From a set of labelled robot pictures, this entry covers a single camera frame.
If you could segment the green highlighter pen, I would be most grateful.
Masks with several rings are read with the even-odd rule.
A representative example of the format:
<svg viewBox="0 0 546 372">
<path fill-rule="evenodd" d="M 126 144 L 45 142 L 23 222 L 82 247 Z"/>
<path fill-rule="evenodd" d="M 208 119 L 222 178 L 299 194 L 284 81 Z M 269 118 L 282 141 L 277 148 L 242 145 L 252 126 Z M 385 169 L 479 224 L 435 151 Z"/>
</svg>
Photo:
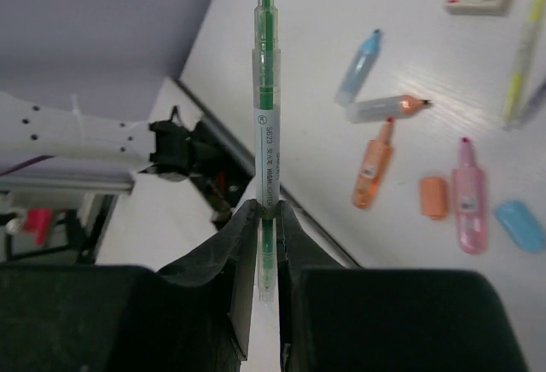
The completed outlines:
<svg viewBox="0 0 546 372">
<path fill-rule="evenodd" d="M 280 200 L 281 50 L 275 0 L 258 0 L 254 10 L 253 124 L 258 204 L 259 298 L 276 292 L 276 206 Z"/>
</svg>

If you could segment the purple highlighter pen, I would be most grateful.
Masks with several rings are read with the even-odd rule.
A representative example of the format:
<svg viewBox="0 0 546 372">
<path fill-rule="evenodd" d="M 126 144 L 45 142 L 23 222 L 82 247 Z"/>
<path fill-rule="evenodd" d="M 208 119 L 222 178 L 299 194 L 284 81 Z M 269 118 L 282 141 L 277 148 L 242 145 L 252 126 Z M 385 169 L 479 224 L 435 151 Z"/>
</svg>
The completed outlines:
<svg viewBox="0 0 546 372">
<path fill-rule="evenodd" d="M 545 90 L 546 82 L 543 81 L 521 110 L 519 118 L 513 124 L 515 129 L 519 129 L 530 122 L 537 115 L 539 110 L 545 106 Z"/>
</svg>

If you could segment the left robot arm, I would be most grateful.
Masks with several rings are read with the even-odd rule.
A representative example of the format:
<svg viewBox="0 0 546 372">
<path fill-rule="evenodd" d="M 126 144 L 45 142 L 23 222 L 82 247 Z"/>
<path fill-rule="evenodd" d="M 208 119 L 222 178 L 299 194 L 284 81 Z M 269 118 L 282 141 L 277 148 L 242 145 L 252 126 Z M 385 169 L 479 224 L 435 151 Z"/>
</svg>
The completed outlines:
<svg viewBox="0 0 546 372">
<path fill-rule="evenodd" d="M 206 175 L 219 150 L 183 126 L 178 107 L 155 122 L 120 121 L 48 108 L 1 94 L 1 151 L 122 163 L 179 182 Z"/>
</svg>

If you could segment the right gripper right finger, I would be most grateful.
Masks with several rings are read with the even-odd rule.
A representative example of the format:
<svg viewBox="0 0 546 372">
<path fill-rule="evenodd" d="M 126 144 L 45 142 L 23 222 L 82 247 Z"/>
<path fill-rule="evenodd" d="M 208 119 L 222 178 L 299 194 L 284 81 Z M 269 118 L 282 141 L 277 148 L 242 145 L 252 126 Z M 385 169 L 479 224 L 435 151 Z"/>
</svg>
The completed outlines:
<svg viewBox="0 0 546 372">
<path fill-rule="evenodd" d="M 277 208 L 284 371 L 525 371 L 497 291 L 469 270 L 348 269 Z"/>
</svg>

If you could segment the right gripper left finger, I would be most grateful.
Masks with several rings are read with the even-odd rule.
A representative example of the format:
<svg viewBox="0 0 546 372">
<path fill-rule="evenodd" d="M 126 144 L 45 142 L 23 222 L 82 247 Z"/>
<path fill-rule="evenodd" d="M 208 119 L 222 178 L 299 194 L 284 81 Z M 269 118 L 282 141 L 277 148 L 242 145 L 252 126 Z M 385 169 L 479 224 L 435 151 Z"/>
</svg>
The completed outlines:
<svg viewBox="0 0 546 372">
<path fill-rule="evenodd" d="M 247 359 L 257 204 L 157 271 L 3 264 L 4 371 L 237 371 Z"/>
</svg>

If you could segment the yellow highlighter pen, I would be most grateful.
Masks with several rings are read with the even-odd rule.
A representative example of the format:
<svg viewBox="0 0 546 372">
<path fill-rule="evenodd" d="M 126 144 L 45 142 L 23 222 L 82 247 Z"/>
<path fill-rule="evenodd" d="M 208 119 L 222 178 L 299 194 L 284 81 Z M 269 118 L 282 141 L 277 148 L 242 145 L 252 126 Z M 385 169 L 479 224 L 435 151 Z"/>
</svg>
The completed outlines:
<svg viewBox="0 0 546 372">
<path fill-rule="evenodd" d="M 526 84 L 526 77 L 531 66 L 541 22 L 545 12 L 545 0 L 531 0 L 510 74 L 508 88 L 502 106 L 502 123 L 505 127 L 515 126 L 520 118 L 521 97 Z"/>
</svg>

